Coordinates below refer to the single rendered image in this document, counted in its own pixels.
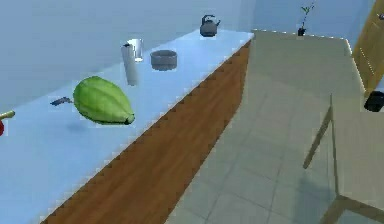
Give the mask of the wooden counter with pale top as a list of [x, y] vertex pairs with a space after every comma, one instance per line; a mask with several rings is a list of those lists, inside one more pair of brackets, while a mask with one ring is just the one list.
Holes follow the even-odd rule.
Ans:
[[193, 31], [164, 46], [176, 69], [144, 60], [135, 86], [121, 64], [102, 71], [131, 101], [129, 126], [52, 106], [73, 84], [17, 107], [0, 137], [0, 224], [164, 224], [239, 107], [252, 38]]

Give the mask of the grey round bowl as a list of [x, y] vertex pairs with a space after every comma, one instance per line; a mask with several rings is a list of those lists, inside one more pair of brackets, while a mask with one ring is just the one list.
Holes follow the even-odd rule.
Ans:
[[172, 50], [157, 50], [150, 54], [151, 66], [158, 71], [172, 70], [177, 67], [177, 53]]

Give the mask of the grey paper towel roll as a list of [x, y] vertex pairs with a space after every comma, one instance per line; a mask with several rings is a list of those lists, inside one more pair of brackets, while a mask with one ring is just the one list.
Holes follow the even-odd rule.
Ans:
[[125, 68], [127, 83], [130, 86], [135, 86], [138, 84], [138, 74], [136, 70], [133, 46], [129, 43], [122, 45], [121, 53], [122, 53], [122, 59], [123, 59], [123, 64]]

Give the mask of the clear drinking glass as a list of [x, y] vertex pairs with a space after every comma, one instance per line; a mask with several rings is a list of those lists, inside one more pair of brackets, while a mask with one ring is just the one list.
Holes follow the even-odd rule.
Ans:
[[130, 39], [128, 43], [133, 46], [135, 61], [141, 62], [143, 60], [143, 41], [141, 39]]

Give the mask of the dark grey kettle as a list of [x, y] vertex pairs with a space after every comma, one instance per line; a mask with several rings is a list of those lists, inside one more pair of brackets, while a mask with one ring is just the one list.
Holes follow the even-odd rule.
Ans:
[[203, 37], [214, 37], [217, 34], [221, 21], [213, 21], [214, 15], [204, 15], [201, 18], [200, 35]]

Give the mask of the green leafy vegetable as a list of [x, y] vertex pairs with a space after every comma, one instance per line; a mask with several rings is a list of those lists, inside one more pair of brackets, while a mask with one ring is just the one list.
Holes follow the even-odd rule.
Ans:
[[73, 103], [85, 118], [102, 125], [130, 125], [135, 113], [126, 94], [113, 82], [99, 76], [80, 81]]

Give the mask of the house plant in black pot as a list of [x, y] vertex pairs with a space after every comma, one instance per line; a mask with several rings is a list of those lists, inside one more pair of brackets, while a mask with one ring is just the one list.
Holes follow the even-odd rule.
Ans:
[[301, 7], [301, 10], [303, 11], [304, 16], [303, 16], [301, 25], [299, 26], [298, 31], [297, 31], [298, 36], [303, 36], [305, 34], [305, 32], [306, 32], [305, 23], [307, 21], [308, 14], [310, 13], [311, 10], [314, 9], [314, 7], [315, 7], [315, 2], [312, 2], [309, 6], [302, 6]]

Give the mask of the pale wooden table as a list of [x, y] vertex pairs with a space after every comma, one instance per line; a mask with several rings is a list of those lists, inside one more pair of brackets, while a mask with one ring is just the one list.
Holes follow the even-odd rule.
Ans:
[[384, 224], [384, 113], [369, 112], [361, 96], [330, 96], [303, 167], [327, 130], [332, 136], [335, 198], [319, 224], [335, 224], [344, 211]]

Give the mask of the black round bin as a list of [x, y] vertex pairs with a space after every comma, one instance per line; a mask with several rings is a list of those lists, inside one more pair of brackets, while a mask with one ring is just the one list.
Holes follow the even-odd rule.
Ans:
[[384, 107], [384, 93], [372, 91], [365, 101], [364, 108], [371, 112], [379, 112]]

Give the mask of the wooden room door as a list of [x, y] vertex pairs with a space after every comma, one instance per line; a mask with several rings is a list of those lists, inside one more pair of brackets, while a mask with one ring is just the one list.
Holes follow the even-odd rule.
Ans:
[[353, 50], [365, 94], [369, 95], [384, 76], [384, 0], [375, 0]]

